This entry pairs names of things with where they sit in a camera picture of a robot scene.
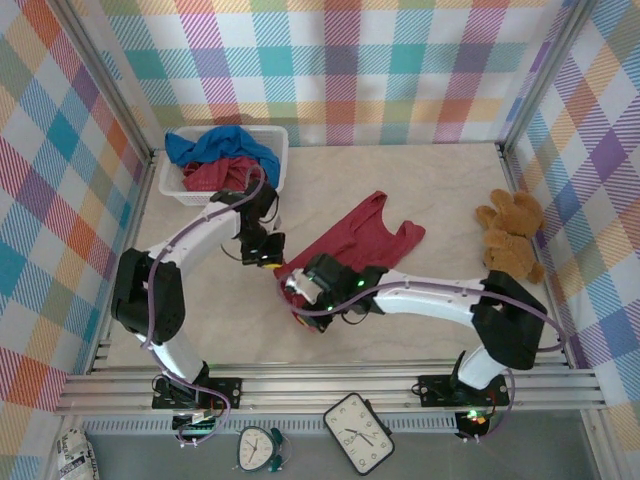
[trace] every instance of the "marble floor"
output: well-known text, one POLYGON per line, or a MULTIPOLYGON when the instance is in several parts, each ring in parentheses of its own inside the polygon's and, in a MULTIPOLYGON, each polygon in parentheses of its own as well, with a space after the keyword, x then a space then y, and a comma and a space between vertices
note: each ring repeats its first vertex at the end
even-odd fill
MULTIPOLYGON (((136 246, 175 233, 199 212, 160 194, 157 176, 136 246)), ((494 188, 507 188, 492 144, 305 147, 289 150, 281 193, 285 258, 292 259, 376 190, 389 196, 383 211, 395 232, 405 219, 425 227, 422 242, 396 267, 412 275, 482 278, 482 229, 476 206, 494 188)), ((239 245, 228 242, 235 253, 239 245)), ((543 289, 525 286, 547 304, 543 289)), ((216 251, 186 280, 184 330, 209 363, 338 363, 453 359, 479 345, 475 331, 416 315, 370 315, 350 326, 337 319, 324 334, 302 327, 278 298, 267 270, 242 267, 216 251)), ((151 365, 133 335, 113 322, 109 366, 151 365)), ((548 327, 543 345, 555 343, 548 327)))

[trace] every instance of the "plaid wallpaper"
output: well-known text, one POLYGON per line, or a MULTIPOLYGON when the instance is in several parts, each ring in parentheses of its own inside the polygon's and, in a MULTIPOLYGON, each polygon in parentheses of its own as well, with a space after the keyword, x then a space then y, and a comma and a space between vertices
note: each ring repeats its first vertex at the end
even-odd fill
POLYGON ((44 0, 0 0, 0 479, 33 479, 142 162, 44 0))
POLYGON ((271 123, 294 146, 496 140, 573 3, 75 1, 141 119, 148 102, 155 138, 271 123), (88 5, 101 8, 102 30, 88 5))
POLYGON ((560 313, 640 478, 640 0, 601 0, 516 150, 560 313))

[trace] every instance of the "brown teddy bear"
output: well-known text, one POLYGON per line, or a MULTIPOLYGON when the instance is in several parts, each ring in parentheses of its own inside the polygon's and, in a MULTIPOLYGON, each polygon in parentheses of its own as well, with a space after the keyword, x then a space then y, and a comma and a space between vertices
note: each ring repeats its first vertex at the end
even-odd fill
POLYGON ((487 230, 484 243, 484 264, 490 270, 500 270, 513 278, 526 278, 540 283, 544 267, 536 261, 531 238, 545 228, 542 207, 528 193, 516 192, 513 196, 504 190, 491 192, 495 210, 483 205, 476 208, 480 224, 487 230))

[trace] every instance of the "teal alarm clock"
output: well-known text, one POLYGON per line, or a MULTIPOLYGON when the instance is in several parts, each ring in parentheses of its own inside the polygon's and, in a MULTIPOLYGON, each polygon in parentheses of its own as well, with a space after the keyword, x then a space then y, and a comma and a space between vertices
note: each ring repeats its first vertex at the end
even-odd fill
POLYGON ((267 466, 270 472, 277 472, 282 466, 279 454, 282 441, 282 433, 277 428, 270 432, 260 427, 245 428, 238 441, 238 466, 245 472, 256 472, 267 466))

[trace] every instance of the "alarm clock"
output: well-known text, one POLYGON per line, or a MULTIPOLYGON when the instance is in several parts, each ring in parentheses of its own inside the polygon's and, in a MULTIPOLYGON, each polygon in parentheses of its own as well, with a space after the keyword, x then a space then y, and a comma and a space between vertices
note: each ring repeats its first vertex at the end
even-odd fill
POLYGON ((364 476, 395 451, 391 430, 357 393, 340 400, 324 414, 324 423, 356 471, 364 476))
POLYGON ((278 453, 283 436, 280 430, 272 428, 267 432, 260 427, 247 427, 240 432, 238 441, 238 466, 245 472, 255 472, 269 466, 276 472, 282 466, 278 453))

